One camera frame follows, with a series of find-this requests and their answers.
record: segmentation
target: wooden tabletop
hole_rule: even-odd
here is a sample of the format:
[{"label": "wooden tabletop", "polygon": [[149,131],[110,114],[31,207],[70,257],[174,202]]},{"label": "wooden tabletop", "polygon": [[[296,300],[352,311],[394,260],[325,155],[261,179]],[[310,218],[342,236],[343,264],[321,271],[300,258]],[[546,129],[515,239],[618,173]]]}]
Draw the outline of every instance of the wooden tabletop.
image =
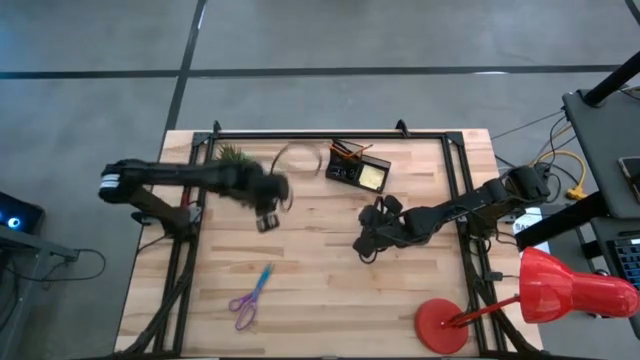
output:
[{"label": "wooden tabletop", "polygon": [[[477,187],[498,175],[489,133],[484,129],[461,131]],[[161,161],[186,163],[192,134],[168,132]],[[324,169],[328,142],[310,142],[323,149]],[[354,142],[374,144],[367,154],[392,163],[385,194],[397,196],[405,208],[450,199],[439,141]],[[216,146],[223,143],[239,146],[269,168],[287,141],[217,141]],[[314,176],[315,161],[304,148],[278,161],[276,169],[286,172],[293,187],[294,203],[290,212],[279,215],[280,228],[265,234],[256,231],[253,211],[208,194],[183,356],[438,356],[416,338],[413,316],[421,303],[432,298],[467,307],[455,226],[443,226],[425,246],[390,248],[374,264],[365,265],[351,245],[361,230],[358,213],[373,203],[376,194],[327,180],[324,172]],[[457,162],[456,172],[461,179]],[[156,186],[154,193],[177,205],[181,188]],[[161,235],[159,227],[149,227],[140,244]],[[130,345],[158,309],[170,250],[171,241],[166,240],[138,255],[116,350]],[[489,258],[495,271],[518,275],[520,259],[515,247],[494,241]],[[250,329],[238,332],[236,314],[227,308],[229,300],[251,291],[268,263],[274,264],[274,272],[260,295],[256,321]],[[498,299],[518,292],[513,278],[495,287]],[[510,305],[505,312],[526,339],[540,348],[538,327],[524,323],[520,307]],[[492,348],[487,318],[484,323]],[[168,344],[173,325],[170,322]],[[467,344],[456,355],[478,354],[470,330]]]}]

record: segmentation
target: red lamp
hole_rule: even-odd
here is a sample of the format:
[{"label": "red lamp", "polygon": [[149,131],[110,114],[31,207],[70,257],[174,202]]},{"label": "red lamp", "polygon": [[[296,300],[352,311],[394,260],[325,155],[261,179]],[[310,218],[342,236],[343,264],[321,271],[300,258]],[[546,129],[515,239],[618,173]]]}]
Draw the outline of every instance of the red lamp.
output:
[{"label": "red lamp", "polygon": [[553,256],[526,248],[520,264],[519,295],[469,314],[449,300],[429,300],[416,313],[416,334],[432,351],[452,354],[467,342],[469,321],[514,302],[520,302],[525,322],[545,323],[570,310],[630,317],[640,308],[640,295],[623,279],[575,273]]}]

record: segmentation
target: table leg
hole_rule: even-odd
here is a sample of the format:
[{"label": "table leg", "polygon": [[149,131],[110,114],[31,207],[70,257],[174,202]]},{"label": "table leg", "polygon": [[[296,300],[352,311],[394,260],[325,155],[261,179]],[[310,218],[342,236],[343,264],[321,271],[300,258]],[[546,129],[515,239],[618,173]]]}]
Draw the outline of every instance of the table leg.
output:
[{"label": "table leg", "polygon": [[518,248],[538,245],[547,239],[574,229],[594,217],[608,215],[607,204],[598,191],[516,234]]}]

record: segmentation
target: scissors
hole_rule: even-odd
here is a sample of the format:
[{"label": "scissors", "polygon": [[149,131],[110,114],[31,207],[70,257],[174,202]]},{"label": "scissors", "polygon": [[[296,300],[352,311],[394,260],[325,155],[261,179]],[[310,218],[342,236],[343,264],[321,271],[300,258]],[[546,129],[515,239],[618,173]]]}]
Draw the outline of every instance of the scissors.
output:
[{"label": "scissors", "polygon": [[272,271],[273,265],[269,264],[265,266],[256,288],[247,295],[229,302],[229,310],[240,312],[238,321],[236,321],[236,330],[246,329],[251,322],[253,322],[253,319],[256,317],[256,312],[258,311],[258,295],[260,295],[260,291],[262,291]]}]

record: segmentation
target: concrete floor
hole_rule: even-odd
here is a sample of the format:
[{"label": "concrete floor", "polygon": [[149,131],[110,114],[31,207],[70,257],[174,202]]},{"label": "concrete floor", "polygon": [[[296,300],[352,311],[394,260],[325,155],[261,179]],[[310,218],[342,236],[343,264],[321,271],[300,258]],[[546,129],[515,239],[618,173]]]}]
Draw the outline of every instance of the concrete floor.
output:
[{"label": "concrete floor", "polygon": [[[0,0],[0,72],[177,70],[196,3]],[[640,49],[639,35],[622,0],[210,0],[192,68],[610,65]],[[176,127],[209,129],[219,120],[229,129],[389,128],[404,119],[412,128],[499,134],[557,111],[564,92],[606,75],[190,79]],[[46,209],[47,239],[98,249],[109,261],[100,278],[59,283],[43,295],[20,359],[112,350],[140,229],[131,209],[98,199],[98,176],[107,162],[156,159],[175,85],[174,78],[0,80],[0,190]],[[553,122],[496,140],[496,153],[528,163]],[[576,142],[567,148],[580,151]],[[572,160],[557,163],[579,174]],[[560,176],[566,189],[570,180]],[[589,176],[585,190],[595,189]],[[94,266],[87,256],[64,275]],[[542,327],[544,346],[637,359],[640,342],[628,324],[611,324]]]}]

